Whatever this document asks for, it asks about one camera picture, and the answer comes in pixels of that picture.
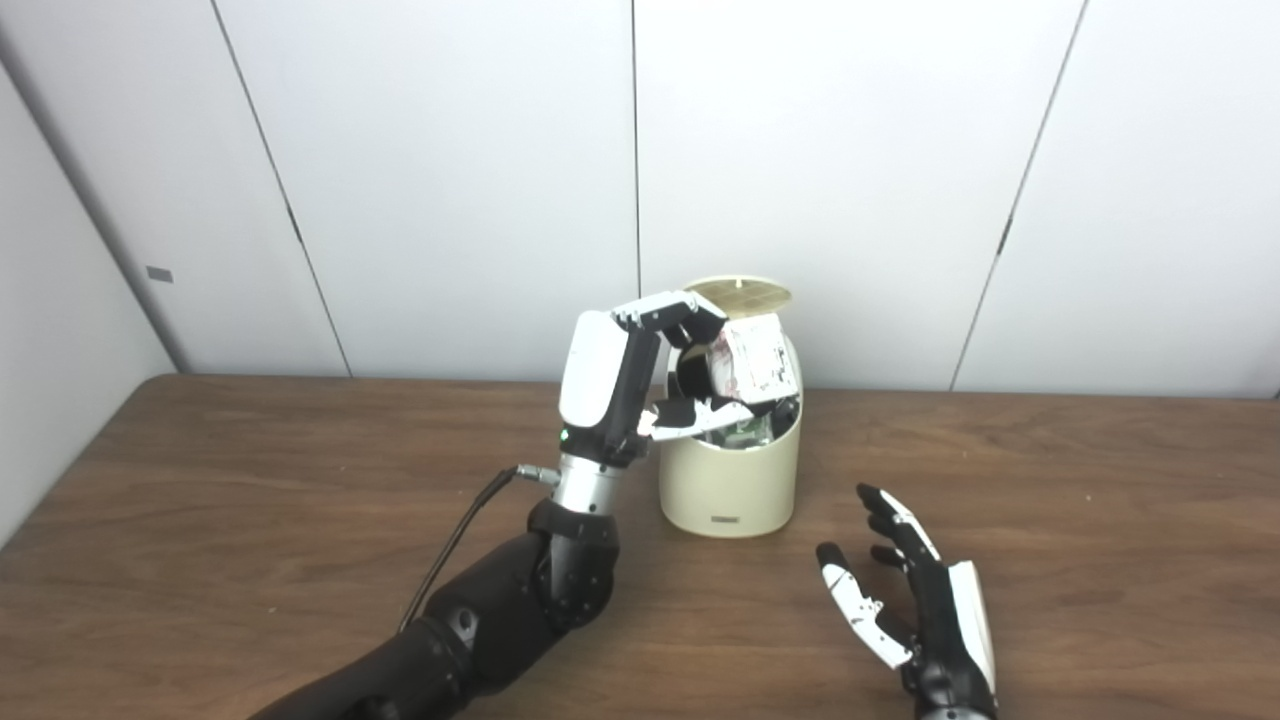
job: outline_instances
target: trash can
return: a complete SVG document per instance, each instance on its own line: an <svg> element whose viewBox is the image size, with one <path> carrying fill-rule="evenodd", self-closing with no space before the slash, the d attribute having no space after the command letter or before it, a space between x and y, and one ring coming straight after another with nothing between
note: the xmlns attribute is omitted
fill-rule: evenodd
<svg viewBox="0 0 1280 720"><path fill-rule="evenodd" d="M753 277L726 275L687 287L717 306L730 320L772 314L791 300L782 286ZM677 528L718 538L749 538L772 533L791 519L795 507L796 460L804 415L804 382L791 340L790 354L797 395L788 415L767 416L774 430L764 445L737 442L742 434L707 433L664 443L658 461L662 511ZM707 346L672 348L667 363L667 397L701 396Z"/></svg>

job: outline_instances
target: cable connector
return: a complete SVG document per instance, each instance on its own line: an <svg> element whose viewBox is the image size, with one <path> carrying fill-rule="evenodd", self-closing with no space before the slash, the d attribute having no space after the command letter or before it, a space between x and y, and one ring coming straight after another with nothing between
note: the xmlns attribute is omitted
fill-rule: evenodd
<svg viewBox="0 0 1280 720"><path fill-rule="evenodd" d="M544 486L556 487L559 484L559 470L552 470L550 468L522 464L516 466L516 474L527 480L543 483Z"/></svg>

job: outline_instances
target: white robotic finger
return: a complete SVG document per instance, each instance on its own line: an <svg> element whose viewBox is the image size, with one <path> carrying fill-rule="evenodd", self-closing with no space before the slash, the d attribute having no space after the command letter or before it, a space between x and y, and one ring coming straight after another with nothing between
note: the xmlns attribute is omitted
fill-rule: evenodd
<svg viewBox="0 0 1280 720"><path fill-rule="evenodd" d="M831 544L819 547L822 579L854 633L884 665L899 669L914 656L906 626L884 610L884 603L863 593L844 555Z"/></svg>
<svg viewBox="0 0 1280 720"><path fill-rule="evenodd" d="M669 410L668 413L662 413L660 410L657 414L646 413L641 415L636 432L641 436L648 432L648 436L654 442L666 442L682 437L700 436L709 430L727 428L755 418L751 409L741 402L727 402L713 410L710 402L686 398L664 401L659 407L671 409L677 402L682 410L678 413L678 420L667 418L667 415L676 415L676 413L671 413Z"/></svg>

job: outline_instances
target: trash can lid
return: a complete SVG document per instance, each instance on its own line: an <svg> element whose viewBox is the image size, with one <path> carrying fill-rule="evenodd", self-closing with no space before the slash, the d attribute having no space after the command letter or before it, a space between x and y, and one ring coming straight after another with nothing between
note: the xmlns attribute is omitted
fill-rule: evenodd
<svg viewBox="0 0 1280 720"><path fill-rule="evenodd" d="M731 320L777 313L791 301L791 291L781 284L751 275L717 275L685 287L710 300Z"/></svg>

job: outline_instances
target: white wall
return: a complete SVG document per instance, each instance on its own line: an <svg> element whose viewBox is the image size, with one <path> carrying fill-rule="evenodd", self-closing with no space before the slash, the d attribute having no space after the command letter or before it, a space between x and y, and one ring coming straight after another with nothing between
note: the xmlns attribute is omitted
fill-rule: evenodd
<svg viewBox="0 0 1280 720"><path fill-rule="evenodd" d="M0 544L120 402L172 370L0 68Z"/></svg>
<svg viewBox="0 0 1280 720"><path fill-rule="evenodd" d="M1079 10L637 0L644 290L771 277L810 386L947 388Z"/></svg>
<svg viewBox="0 0 1280 720"><path fill-rule="evenodd" d="M636 297L628 1L219 6L355 374L558 379Z"/></svg>
<svg viewBox="0 0 1280 720"><path fill-rule="evenodd" d="M1089 4L956 389L1280 388L1280 5Z"/></svg>
<svg viewBox="0 0 1280 720"><path fill-rule="evenodd" d="M209 3L0 0L0 45L179 363L346 374Z"/></svg>

